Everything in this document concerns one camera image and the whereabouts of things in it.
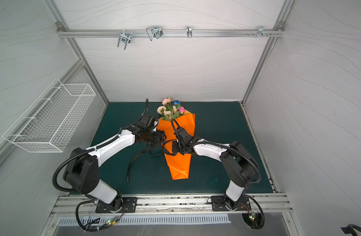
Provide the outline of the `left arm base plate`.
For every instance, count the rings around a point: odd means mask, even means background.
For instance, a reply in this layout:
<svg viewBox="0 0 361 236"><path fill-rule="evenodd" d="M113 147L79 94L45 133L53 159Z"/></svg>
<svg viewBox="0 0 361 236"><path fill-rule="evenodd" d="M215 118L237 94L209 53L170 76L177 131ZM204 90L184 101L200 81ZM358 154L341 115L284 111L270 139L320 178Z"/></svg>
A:
<svg viewBox="0 0 361 236"><path fill-rule="evenodd" d="M137 206L137 197L119 197L107 204L102 200L97 203L96 213L134 213Z"/></svg>

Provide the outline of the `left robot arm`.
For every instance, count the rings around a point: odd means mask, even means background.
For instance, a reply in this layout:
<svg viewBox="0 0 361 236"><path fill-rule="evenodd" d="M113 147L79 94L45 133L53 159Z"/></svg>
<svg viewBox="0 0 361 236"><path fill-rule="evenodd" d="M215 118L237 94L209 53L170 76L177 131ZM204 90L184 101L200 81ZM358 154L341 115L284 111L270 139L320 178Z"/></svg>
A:
<svg viewBox="0 0 361 236"><path fill-rule="evenodd" d="M93 201L98 200L108 211L119 211L123 206L121 194L101 180L99 168L109 158L137 142L162 144L165 134L157 129L158 125L157 118L143 114L136 123L122 127L111 138L86 149L74 149L71 157L55 170L52 177L54 188L80 193Z"/></svg>

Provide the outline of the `blue fake flower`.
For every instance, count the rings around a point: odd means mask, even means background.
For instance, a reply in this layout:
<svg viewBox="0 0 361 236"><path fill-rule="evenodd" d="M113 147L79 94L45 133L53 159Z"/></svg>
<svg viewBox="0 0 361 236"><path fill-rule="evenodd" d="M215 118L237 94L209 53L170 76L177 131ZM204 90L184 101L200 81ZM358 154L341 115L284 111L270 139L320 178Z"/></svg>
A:
<svg viewBox="0 0 361 236"><path fill-rule="evenodd" d="M178 106L178 105L180 105L180 102L179 102L178 100L176 100L176 101L174 101L172 104L173 104L174 106Z"/></svg>

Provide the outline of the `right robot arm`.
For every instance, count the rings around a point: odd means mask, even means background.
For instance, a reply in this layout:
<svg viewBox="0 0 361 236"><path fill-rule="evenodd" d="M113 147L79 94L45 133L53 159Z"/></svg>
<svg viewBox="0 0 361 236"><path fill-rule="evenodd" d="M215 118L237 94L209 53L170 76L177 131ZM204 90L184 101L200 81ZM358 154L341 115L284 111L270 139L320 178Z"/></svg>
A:
<svg viewBox="0 0 361 236"><path fill-rule="evenodd" d="M174 130L176 140L172 142L173 154L195 154L219 161L230 179L223 196L228 210L237 210L245 191L252 185L261 182L262 175L255 159L244 148L234 141L231 144L219 144L199 137L191 136L184 128Z"/></svg>

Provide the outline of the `aluminium front rail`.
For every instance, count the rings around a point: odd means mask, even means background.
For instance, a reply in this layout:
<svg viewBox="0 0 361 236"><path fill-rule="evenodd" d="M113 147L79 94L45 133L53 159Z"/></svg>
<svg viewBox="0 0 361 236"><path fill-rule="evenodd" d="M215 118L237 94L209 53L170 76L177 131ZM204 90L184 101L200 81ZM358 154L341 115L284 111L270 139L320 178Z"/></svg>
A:
<svg viewBox="0 0 361 236"><path fill-rule="evenodd" d="M217 194L165 194L165 195L123 195L123 197L137 197L137 206L134 213L128 215L152 214L202 214L220 213L213 211L207 199ZM293 208L285 193L249 194L257 201L263 213L291 213ZM89 200L81 195L58 197L50 216L74 216L76 206ZM257 204L249 199L251 211L260 213ZM97 205L94 203L81 204L80 216L116 215L115 213L96 213ZM248 213L248 211L225 211L225 213Z"/></svg>

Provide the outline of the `metal hook clamp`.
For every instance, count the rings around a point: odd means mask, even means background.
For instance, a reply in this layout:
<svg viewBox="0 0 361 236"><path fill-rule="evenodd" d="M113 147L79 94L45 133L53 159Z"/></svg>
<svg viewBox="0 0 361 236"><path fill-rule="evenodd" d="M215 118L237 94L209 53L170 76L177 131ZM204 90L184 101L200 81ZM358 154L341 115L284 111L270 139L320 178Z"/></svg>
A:
<svg viewBox="0 0 361 236"><path fill-rule="evenodd" d="M149 26L146 28L146 33L150 41L153 41L154 38L159 39L163 36L161 26Z"/></svg>
<svg viewBox="0 0 361 236"><path fill-rule="evenodd" d="M131 42L131 35L125 31L119 35L117 47L123 45L123 49L126 50L127 45Z"/></svg>

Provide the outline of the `metal hook clamp left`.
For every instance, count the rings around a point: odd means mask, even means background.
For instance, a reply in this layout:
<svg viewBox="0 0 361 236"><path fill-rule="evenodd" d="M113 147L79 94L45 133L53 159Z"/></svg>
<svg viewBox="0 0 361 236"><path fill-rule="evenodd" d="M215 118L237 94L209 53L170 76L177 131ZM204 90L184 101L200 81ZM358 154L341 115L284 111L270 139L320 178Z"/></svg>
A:
<svg viewBox="0 0 361 236"><path fill-rule="evenodd" d="M127 45L131 42L131 35L125 31L119 35L117 47L123 45L123 49L126 50Z"/></svg>

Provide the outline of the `orange wrapping paper sheet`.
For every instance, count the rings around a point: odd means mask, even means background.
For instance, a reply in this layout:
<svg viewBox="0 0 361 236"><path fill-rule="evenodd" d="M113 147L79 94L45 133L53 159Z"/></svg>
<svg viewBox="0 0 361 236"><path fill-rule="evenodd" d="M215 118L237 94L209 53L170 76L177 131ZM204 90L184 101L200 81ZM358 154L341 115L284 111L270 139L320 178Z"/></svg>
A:
<svg viewBox="0 0 361 236"><path fill-rule="evenodd" d="M174 128L178 126L184 128L190 136L194 136L196 115L186 110L183 116L176 119L174 125L170 121L159 120L158 130L164 131L166 136L164 155L173 180L188 179L191 162L191 154L184 153L181 150L183 145L177 141Z"/></svg>

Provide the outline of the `green table mat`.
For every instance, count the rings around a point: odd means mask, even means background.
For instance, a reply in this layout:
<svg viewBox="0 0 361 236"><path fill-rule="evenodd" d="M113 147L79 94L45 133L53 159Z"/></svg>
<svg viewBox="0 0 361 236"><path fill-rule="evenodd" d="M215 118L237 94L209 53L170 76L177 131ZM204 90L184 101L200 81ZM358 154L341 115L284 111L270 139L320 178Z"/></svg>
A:
<svg viewBox="0 0 361 236"><path fill-rule="evenodd" d="M182 102L196 115L195 134L211 142L241 143L252 155L262 175L260 183L248 192L272 193L266 174L241 105L238 102ZM98 144L118 133L121 127L136 122L145 107L144 102L112 102L108 105L92 144ZM110 158L101 166L100 177L122 194L221 194L229 185L223 165L211 158L192 156L188 179L173 180L164 155L142 156L133 166L130 183L126 172L130 160L145 148L136 143Z"/></svg>

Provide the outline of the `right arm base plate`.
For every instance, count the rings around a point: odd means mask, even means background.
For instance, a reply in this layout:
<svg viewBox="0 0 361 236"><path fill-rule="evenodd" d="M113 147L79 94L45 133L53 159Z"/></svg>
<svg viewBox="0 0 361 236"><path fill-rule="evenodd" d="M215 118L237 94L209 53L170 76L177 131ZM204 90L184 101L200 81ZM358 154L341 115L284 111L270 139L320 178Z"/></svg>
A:
<svg viewBox="0 0 361 236"><path fill-rule="evenodd" d="M239 200L233 201L225 195L215 195L207 199L212 205L213 211L248 211L251 212L249 198L242 196Z"/></svg>

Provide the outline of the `metal bracket clamp right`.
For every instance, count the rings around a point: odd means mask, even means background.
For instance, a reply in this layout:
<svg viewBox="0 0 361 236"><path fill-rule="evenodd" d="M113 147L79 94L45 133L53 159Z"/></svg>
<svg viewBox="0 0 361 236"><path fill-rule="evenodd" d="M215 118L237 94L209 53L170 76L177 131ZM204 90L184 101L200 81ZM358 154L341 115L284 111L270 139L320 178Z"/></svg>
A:
<svg viewBox="0 0 361 236"><path fill-rule="evenodd" d="M265 29L263 28L263 26L260 26L257 30L257 32L255 33L248 33L247 34L249 37L272 37L273 34L271 32L265 32Z"/></svg>

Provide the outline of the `black printed ribbon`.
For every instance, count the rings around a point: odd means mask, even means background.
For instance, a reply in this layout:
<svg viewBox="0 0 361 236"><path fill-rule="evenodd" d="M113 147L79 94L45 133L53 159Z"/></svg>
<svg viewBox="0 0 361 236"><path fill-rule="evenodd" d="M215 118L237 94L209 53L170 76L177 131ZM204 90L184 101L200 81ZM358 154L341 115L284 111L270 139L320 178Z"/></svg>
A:
<svg viewBox="0 0 361 236"><path fill-rule="evenodd" d="M139 160L142 159L142 156L146 157L146 156L159 156L159 155L163 155L166 153L165 151L165 145L170 143L171 141L174 140L169 140L169 141L164 141L164 142L151 142L145 145L145 148L140 151L139 153L137 153L129 162L128 167L127 167L127 172L126 172L126 181L128 183L130 183L131 180L131 172L132 172L132 168L134 166L134 164ZM158 149L159 152L158 153L152 153L153 149Z"/></svg>

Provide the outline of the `metal hook clamp middle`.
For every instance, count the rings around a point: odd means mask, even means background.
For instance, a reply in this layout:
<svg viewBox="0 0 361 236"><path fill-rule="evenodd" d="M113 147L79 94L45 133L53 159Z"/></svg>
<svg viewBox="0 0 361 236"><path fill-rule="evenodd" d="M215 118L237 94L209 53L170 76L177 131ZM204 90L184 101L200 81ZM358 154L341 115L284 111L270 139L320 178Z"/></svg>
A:
<svg viewBox="0 0 361 236"><path fill-rule="evenodd" d="M161 26L149 26L146 28L146 33L150 41L153 41L154 38L159 39L163 36Z"/></svg>

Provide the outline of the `aluminium crossbar rail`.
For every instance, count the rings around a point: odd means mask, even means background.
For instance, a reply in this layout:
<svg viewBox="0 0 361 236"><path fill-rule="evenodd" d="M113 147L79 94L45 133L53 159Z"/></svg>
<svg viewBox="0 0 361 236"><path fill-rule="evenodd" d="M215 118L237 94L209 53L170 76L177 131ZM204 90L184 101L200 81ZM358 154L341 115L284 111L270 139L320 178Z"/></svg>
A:
<svg viewBox="0 0 361 236"><path fill-rule="evenodd" d="M248 33L255 33L258 29L194 29L192 28L192 37L249 37ZM131 35L131 38L148 38L145 29L117 29L117 30L66 30L59 31L57 34L61 38L118 38L123 32ZM163 38L188 38L186 29L163 29ZM265 29L265 32L271 32L272 37L283 37L284 30Z"/></svg>

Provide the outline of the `light pink fake rose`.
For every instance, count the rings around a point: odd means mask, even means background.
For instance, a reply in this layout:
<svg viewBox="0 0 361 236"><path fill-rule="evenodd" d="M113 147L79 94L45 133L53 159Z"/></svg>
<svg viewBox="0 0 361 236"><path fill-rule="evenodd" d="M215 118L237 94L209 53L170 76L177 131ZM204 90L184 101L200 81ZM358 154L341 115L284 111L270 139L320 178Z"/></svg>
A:
<svg viewBox="0 0 361 236"><path fill-rule="evenodd" d="M163 108L165 111L173 111L172 98L167 97L162 101Z"/></svg>

